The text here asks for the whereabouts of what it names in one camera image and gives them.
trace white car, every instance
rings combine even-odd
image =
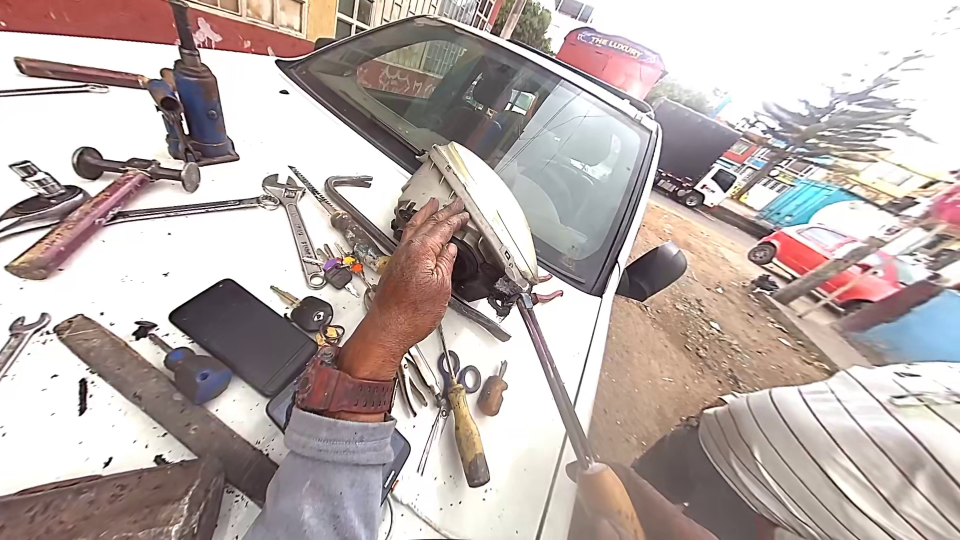
[[[21,33],[0,33],[0,45],[10,55],[148,76],[178,56],[171,45]],[[264,177],[278,173],[283,179],[287,165],[294,165],[315,185],[334,175],[373,176],[372,188],[345,187],[343,193],[392,234],[397,197],[420,165],[418,155],[434,144],[458,141],[492,167],[519,201],[540,271],[555,276],[537,291],[564,292],[536,311],[566,391],[588,426],[614,294],[643,300],[685,266],[672,245],[627,264],[660,148],[659,127],[644,104],[541,53],[433,16],[384,25],[296,60],[206,49],[202,57],[218,78],[227,131],[240,160],[203,167],[193,194],[154,183],[130,208],[256,196]],[[62,85],[25,78],[12,62],[5,65],[0,87]],[[0,146],[5,162],[32,160],[63,184],[96,192],[112,178],[77,178],[70,156],[80,146],[93,146],[108,159],[181,166],[166,153],[161,118],[142,90],[5,98],[0,108],[8,134]],[[0,200],[12,204],[29,195],[13,175],[0,183]],[[307,196],[300,210],[315,244],[343,243],[316,201]],[[39,236],[0,241],[0,258],[13,259]],[[335,307],[334,323],[348,332],[363,316],[360,300],[346,291],[305,286],[282,210],[247,209],[103,229],[42,282],[0,273],[0,323],[20,315],[34,320],[48,311],[56,324],[84,313],[161,367],[160,350],[132,339],[133,322],[153,320],[170,344],[188,344],[166,321],[168,314],[224,278],[278,312],[287,306],[270,285],[298,297],[321,296]],[[355,285],[362,291],[359,281]],[[479,299],[482,294],[459,292],[495,318]],[[390,527],[396,538],[439,537],[438,531],[474,539],[566,536],[576,486],[564,466],[574,456],[519,315],[514,310],[497,322],[511,339],[500,341],[452,310],[444,319],[450,349],[484,378],[509,360],[510,388],[497,416],[476,411],[476,394],[468,398],[490,483],[467,487],[452,421],[430,452],[425,474],[418,474],[437,409],[418,405],[414,417],[395,407],[397,428],[412,453],[398,478],[392,518],[385,510],[381,536]],[[440,350],[435,334],[420,347],[435,361]],[[78,417],[81,378],[89,381],[88,410]],[[148,467],[157,455],[171,461],[191,456],[52,335],[35,338],[0,387],[0,455],[7,464],[0,493]],[[280,461],[286,449],[264,412],[266,403],[234,379],[206,406]],[[228,490],[215,537],[242,536],[257,511]]]

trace black phone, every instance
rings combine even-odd
[[[274,424],[281,431],[286,431],[287,424],[290,422],[290,411],[293,409],[294,390],[296,389],[297,381],[294,380],[267,403],[267,416],[274,421]],[[390,438],[390,446],[394,449],[394,461],[383,466],[383,483],[380,485],[381,504],[386,501],[387,495],[394,487],[396,477],[400,474],[400,469],[403,468],[403,464],[410,457],[410,442],[398,430],[394,430],[394,434]]]
[[[170,312],[170,322],[268,397],[317,353],[316,341],[234,280],[187,300]]]

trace dirt ground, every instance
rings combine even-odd
[[[686,253],[684,276],[645,304],[613,301],[589,429],[604,461],[631,463],[724,394],[828,374],[749,294],[748,282],[762,271],[742,246],[652,203],[632,257],[666,240]]]

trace white truck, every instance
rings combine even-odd
[[[740,132],[679,103],[662,100],[654,115],[663,129],[656,187],[686,207],[715,207],[739,177],[716,161]]]

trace wristwatch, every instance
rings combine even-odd
[[[307,412],[387,412],[394,403],[394,380],[355,379],[337,369],[340,348],[323,345],[297,383],[297,407]]]

